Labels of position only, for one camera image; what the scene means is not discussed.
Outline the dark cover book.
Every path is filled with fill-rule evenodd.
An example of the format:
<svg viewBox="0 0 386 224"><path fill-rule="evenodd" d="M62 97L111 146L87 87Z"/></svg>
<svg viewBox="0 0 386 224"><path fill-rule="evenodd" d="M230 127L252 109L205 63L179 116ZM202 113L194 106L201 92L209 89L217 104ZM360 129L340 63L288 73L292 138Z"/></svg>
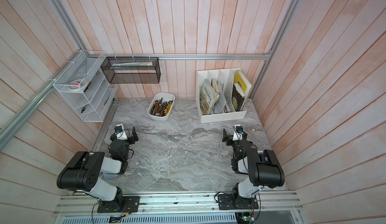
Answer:
<svg viewBox="0 0 386 224"><path fill-rule="evenodd" d="M232 105L235 111L241 111L244 106L245 94L241 86L237 83L233 84L232 90Z"/></svg>

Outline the tape roll on shelf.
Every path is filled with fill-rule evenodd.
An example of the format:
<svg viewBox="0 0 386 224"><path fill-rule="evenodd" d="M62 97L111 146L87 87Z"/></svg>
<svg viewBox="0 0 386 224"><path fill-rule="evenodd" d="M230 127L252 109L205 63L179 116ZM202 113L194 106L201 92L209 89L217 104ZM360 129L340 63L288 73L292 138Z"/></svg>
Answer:
<svg viewBox="0 0 386 224"><path fill-rule="evenodd" d="M88 84L89 81L87 79L76 79L67 85L67 89L70 92L83 92Z"/></svg>

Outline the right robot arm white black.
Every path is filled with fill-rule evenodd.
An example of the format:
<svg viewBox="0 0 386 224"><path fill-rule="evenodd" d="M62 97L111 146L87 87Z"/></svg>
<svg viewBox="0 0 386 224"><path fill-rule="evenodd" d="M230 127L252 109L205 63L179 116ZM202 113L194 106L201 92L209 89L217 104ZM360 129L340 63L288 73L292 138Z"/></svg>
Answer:
<svg viewBox="0 0 386 224"><path fill-rule="evenodd" d="M223 130L222 142L233 149L232 170L247 178L235 185L232 192L216 195L220 210L244 210L258 208L256 196L264 188L282 187L285 182L283 169L273 150L259 151L247 140L243 127L234 127L234 133Z"/></svg>

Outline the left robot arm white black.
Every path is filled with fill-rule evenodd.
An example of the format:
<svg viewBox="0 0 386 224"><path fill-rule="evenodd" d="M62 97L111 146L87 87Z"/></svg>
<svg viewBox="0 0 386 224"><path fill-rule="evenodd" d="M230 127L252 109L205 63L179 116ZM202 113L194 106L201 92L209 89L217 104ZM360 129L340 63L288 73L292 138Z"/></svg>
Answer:
<svg viewBox="0 0 386 224"><path fill-rule="evenodd" d="M140 197L125 197L121 188L107 182L126 172L133 157L129 154L134 153L130 146L139 140L136 129L119 124L110 140L109 157L104 152L77 152L58 175L57 187L96 198L98 213L136 213Z"/></svg>

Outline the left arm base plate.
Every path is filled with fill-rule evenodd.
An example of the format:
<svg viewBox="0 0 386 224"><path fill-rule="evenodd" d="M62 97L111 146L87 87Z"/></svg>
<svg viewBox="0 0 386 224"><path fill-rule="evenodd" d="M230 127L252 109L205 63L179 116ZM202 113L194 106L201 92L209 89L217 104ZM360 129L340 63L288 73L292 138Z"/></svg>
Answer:
<svg viewBox="0 0 386 224"><path fill-rule="evenodd" d="M101 201L97 213L136 213L139 208L139 196L117 197L113 201Z"/></svg>

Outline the black mesh wall basket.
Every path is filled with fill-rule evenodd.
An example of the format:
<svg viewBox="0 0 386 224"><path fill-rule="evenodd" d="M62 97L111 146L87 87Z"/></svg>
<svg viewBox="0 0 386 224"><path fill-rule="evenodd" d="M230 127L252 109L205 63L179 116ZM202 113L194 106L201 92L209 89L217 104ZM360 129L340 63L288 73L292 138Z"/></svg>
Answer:
<svg viewBox="0 0 386 224"><path fill-rule="evenodd" d="M154 57L107 57L101 69L112 84L158 84L161 77Z"/></svg>

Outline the aluminium rail frame front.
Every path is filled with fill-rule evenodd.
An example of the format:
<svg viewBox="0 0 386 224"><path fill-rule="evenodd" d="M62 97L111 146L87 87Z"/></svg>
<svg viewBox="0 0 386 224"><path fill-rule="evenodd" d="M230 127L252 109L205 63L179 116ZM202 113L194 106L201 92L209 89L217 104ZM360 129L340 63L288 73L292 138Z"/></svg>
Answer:
<svg viewBox="0 0 386 224"><path fill-rule="evenodd" d="M186 193L150 193L138 194L140 197L137 215L146 214L187 214L187 213L217 213L219 202L216 202L214 192ZM68 195L60 198L53 212L59 216L90 216L96 213L97 199L88 195ZM262 191L252 201L252 207L237 211L300 211L302 204L294 191Z"/></svg>

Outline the yellow book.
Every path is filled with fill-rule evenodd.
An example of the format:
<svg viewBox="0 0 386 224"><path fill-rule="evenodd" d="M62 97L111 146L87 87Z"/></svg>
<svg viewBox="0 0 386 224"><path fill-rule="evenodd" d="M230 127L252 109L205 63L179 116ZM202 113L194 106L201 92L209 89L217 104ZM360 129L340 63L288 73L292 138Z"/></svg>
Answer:
<svg viewBox="0 0 386 224"><path fill-rule="evenodd" d="M248 79L246 78L242 70L238 70L235 72L234 83L238 84L241 87L245 95L249 94L252 85L249 83Z"/></svg>

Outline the white plastic storage box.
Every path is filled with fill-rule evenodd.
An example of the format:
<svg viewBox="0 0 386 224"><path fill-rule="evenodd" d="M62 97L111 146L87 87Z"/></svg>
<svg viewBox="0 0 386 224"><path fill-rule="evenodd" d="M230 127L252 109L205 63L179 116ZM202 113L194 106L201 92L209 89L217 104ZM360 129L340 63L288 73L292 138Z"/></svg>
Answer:
<svg viewBox="0 0 386 224"><path fill-rule="evenodd" d="M171 115L175 99L175 96L171 93L157 93L147 110L148 115L154 120L168 120Z"/></svg>

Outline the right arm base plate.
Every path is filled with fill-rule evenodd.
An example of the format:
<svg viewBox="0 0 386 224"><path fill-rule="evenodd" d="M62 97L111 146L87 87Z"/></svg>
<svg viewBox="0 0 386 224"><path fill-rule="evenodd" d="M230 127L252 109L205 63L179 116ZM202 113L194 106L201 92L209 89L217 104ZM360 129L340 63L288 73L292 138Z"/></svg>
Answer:
<svg viewBox="0 0 386 224"><path fill-rule="evenodd" d="M228 210L257 210L259 208L258 201L244 197L238 197L228 193L218 193L215 196L219 209L222 211Z"/></svg>

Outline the white file organizer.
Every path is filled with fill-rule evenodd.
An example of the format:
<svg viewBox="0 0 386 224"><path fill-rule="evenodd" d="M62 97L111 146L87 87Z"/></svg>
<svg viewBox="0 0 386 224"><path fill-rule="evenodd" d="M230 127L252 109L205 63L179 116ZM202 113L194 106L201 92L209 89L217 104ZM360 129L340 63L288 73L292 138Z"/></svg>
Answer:
<svg viewBox="0 0 386 224"><path fill-rule="evenodd" d="M244 106L241 111L235 111L232 105L234 74L238 70L241 70L241 68L204 70L196 72L196 104L201 123L238 120L245 117L247 112L245 105L249 94L245 95ZM212 87L219 94L219 98L215 103L211 114L202 115L200 109L200 88L206 79L210 81Z"/></svg>

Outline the colourful cover book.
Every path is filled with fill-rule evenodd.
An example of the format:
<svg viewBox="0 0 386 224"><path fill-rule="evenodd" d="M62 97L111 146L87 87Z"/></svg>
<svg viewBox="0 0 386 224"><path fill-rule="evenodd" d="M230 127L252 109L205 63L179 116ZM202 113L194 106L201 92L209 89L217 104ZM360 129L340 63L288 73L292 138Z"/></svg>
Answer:
<svg viewBox="0 0 386 224"><path fill-rule="evenodd" d="M219 94L212 87L210 81L206 79L200 88L200 109L202 115L211 114L218 98Z"/></svg>

